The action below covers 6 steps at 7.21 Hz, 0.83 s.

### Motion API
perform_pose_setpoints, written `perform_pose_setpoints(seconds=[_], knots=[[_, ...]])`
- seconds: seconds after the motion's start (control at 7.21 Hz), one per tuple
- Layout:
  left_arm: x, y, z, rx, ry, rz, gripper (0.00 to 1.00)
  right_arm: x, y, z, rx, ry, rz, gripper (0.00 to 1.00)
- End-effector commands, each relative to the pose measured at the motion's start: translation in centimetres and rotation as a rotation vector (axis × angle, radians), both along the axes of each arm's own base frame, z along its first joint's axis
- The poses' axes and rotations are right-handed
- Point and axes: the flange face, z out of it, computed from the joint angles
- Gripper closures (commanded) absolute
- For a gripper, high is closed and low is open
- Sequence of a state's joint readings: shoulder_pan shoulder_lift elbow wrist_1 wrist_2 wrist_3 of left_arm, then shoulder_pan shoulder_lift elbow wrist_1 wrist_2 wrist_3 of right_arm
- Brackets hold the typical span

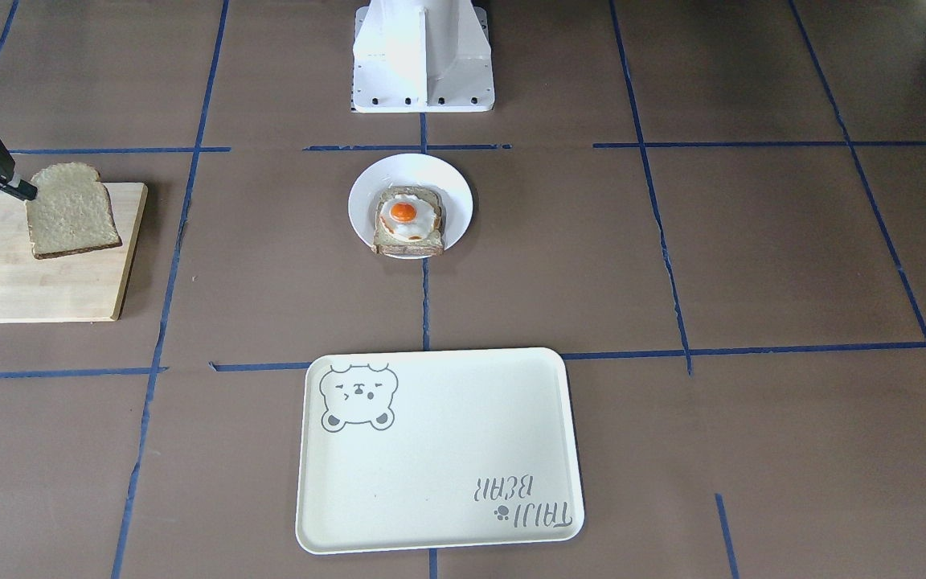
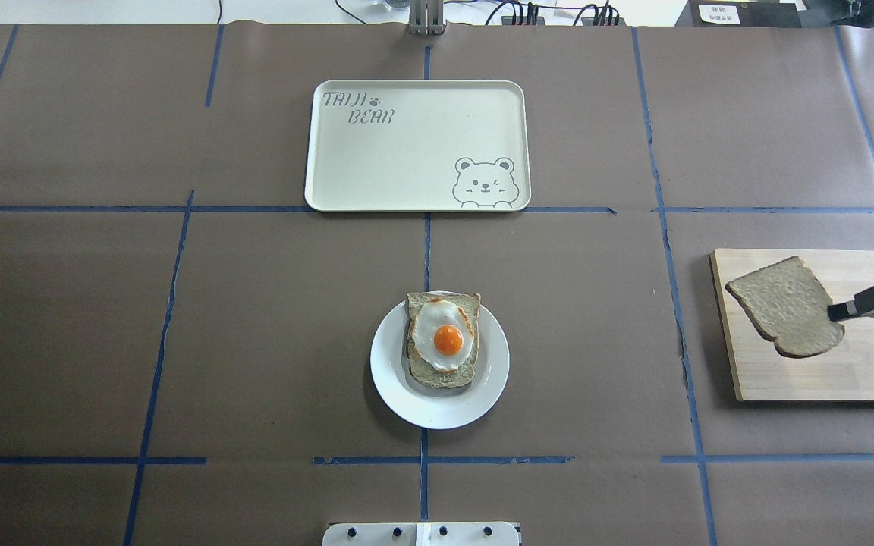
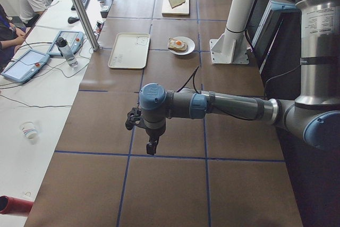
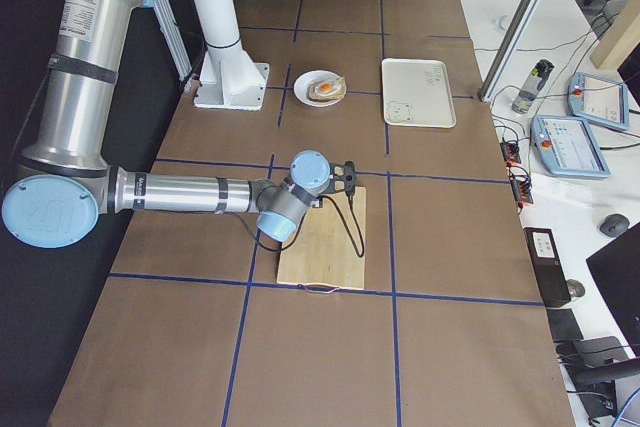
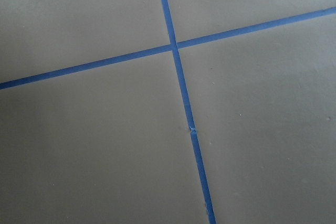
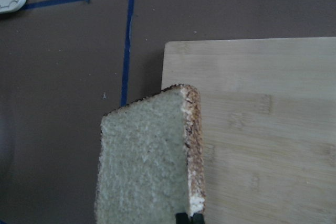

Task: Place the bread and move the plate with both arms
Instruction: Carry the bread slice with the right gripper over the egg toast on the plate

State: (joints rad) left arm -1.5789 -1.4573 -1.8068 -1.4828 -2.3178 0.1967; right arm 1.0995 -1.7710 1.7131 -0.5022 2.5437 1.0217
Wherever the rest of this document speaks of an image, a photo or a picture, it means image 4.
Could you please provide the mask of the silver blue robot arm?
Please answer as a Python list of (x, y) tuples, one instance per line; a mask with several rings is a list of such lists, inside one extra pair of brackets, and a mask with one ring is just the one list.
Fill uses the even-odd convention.
[(23, 150), (3, 198), (4, 225), (25, 244), (60, 248), (84, 238), (105, 213), (247, 212), (262, 233), (285, 241), (335, 189), (333, 165), (317, 151), (298, 153), (281, 183), (129, 172), (103, 159), (129, 19), (145, 1), (65, 0), (38, 138)]

